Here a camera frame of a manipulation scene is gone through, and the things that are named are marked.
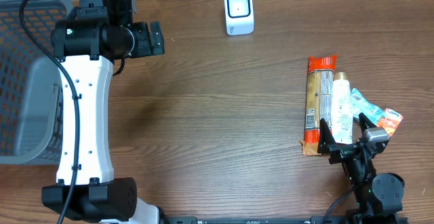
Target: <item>white tube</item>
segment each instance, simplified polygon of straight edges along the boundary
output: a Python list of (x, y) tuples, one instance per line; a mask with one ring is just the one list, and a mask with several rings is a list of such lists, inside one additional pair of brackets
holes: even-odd
[(332, 134), (337, 143), (353, 143), (350, 82), (345, 72), (334, 75), (332, 88)]

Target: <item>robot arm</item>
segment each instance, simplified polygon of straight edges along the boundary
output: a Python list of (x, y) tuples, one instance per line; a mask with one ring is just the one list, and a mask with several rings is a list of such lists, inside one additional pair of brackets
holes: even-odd
[[(80, 0), (73, 16), (61, 20), (52, 34), (54, 56), (74, 81), (80, 115), (77, 180), (66, 217), (90, 223), (158, 224), (159, 209), (137, 197), (133, 178), (115, 179), (108, 140), (107, 101), (113, 64), (119, 58), (164, 53), (157, 22), (152, 33), (144, 22), (132, 22), (135, 0)], [(73, 175), (75, 110), (62, 75), (63, 142), (56, 185), (42, 189), (42, 202), (61, 213)]]
[(320, 121), (318, 153), (329, 153), (330, 164), (342, 164), (359, 207), (348, 210), (344, 219), (347, 223), (401, 223), (397, 212), (403, 208), (404, 180), (393, 173), (377, 174), (372, 163), (372, 159), (384, 151), (390, 136), (363, 113), (359, 115), (359, 122), (361, 138), (355, 144), (343, 145), (335, 142), (327, 122)]

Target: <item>white device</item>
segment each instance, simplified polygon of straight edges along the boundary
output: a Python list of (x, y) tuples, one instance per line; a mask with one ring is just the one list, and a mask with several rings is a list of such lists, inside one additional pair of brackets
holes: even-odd
[[(89, 55), (67, 56), (62, 63), (75, 89), (81, 97), (80, 149), (77, 185), (89, 184), (90, 178), (99, 178), (101, 183), (112, 181), (115, 173), (111, 164), (108, 134), (108, 99), (113, 63), (103, 56), (91, 60)], [(75, 145), (75, 110), (68, 81), (61, 74), (63, 89), (63, 143), (62, 157), (56, 180), (71, 184)], [(128, 221), (103, 219), (101, 223), (158, 224), (159, 209), (137, 198), (134, 215)]]
[(228, 35), (243, 35), (253, 32), (253, 0), (224, 0), (224, 13)]

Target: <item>gray plastic basket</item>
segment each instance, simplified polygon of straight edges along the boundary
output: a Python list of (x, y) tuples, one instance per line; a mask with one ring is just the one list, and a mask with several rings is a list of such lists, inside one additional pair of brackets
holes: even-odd
[[(0, 164), (57, 164), (62, 152), (62, 83), (57, 67), (26, 36), (22, 0), (0, 0)], [(31, 0), (29, 29), (52, 52), (50, 34), (70, 0)]]

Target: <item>wooden table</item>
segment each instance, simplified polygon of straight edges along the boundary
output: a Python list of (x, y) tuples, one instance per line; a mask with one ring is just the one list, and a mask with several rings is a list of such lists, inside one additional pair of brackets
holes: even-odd
[[(434, 221), (434, 0), (254, 0), (255, 31), (239, 37), (223, 0), (138, 9), (136, 21), (161, 22), (166, 55), (127, 60), (108, 124), (115, 176), (134, 177), (143, 200), (201, 218), (324, 214), (348, 181), (299, 140), (308, 56), (336, 53), (352, 87), (403, 114), (374, 165), (405, 179), (402, 217)], [(0, 166), (0, 223), (54, 223), (40, 192), (56, 170)]]

